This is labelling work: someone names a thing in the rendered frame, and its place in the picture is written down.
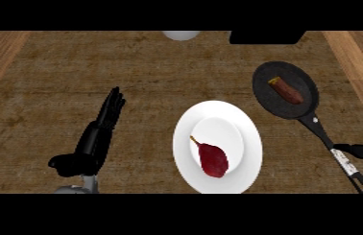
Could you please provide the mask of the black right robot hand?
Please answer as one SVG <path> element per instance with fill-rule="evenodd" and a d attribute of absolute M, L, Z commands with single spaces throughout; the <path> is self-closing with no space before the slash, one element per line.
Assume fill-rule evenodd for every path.
<path fill-rule="evenodd" d="M 355 158 L 363 159 L 363 145 L 334 144 L 333 148 L 345 153 L 349 153 Z"/>

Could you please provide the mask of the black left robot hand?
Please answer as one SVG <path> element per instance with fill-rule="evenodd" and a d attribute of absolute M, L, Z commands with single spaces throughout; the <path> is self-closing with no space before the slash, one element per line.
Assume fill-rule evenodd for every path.
<path fill-rule="evenodd" d="M 106 96 L 97 117 L 85 127 L 75 151 L 54 156 L 48 161 L 48 166 L 55 169 L 60 176 L 97 175 L 125 101 L 119 87 L 114 87 Z"/>

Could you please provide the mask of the brown sweet potato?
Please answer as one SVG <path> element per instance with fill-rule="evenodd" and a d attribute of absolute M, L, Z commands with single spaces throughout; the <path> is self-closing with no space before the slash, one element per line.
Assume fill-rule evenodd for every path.
<path fill-rule="evenodd" d="M 299 91 L 286 83 L 280 77 L 268 80 L 268 85 L 281 99 L 291 105 L 299 105 L 303 102 L 303 97 Z"/>

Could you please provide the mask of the black frying pan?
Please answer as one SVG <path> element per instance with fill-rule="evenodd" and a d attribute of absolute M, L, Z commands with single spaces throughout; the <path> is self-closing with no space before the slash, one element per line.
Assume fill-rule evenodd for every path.
<path fill-rule="evenodd" d="M 345 153 L 363 160 L 363 144 L 334 144 L 314 113 L 318 91 L 305 71 L 284 61 L 262 63 L 252 75 L 252 92 L 262 108 L 278 118 L 297 120 L 320 139 L 343 170 L 358 194 L 363 194 L 363 173 L 355 169 Z"/>

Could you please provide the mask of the dark red sweet potato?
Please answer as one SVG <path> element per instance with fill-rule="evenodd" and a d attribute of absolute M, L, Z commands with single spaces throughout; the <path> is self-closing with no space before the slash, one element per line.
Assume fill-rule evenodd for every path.
<path fill-rule="evenodd" d="M 228 170 L 228 160 L 224 151 L 206 143 L 200 143 L 194 137 L 190 137 L 199 148 L 199 163 L 204 174 L 210 177 L 222 177 Z"/>

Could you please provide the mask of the white plate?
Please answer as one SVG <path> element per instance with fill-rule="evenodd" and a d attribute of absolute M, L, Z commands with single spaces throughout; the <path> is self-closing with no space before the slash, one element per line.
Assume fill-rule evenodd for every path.
<path fill-rule="evenodd" d="M 203 173 L 190 137 L 224 151 L 228 170 L 222 177 Z M 262 141 L 252 120 L 234 105 L 204 101 L 185 110 L 172 133 L 172 157 L 181 177 L 200 193 L 238 194 L 249 188 L 262 165 Z"/>

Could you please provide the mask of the white round object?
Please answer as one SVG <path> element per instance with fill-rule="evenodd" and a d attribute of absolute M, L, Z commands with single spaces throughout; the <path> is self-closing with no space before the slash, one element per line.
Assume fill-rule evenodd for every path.
<path fill-rule="evenodd" d="M 199 35 L 199 31 L 163 31 L 163 35 L 170 40 L 185 41 Z"/>

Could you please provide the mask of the black appliance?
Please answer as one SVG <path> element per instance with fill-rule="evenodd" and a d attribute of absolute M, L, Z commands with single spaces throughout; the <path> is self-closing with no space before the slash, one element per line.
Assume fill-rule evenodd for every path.
<path fill-rule="evenodd" d="M 294 44 L 303 36 L 303 31 L 293 32 L 246 32 L 231 31 L 229 43 L 238 45 Z"/>

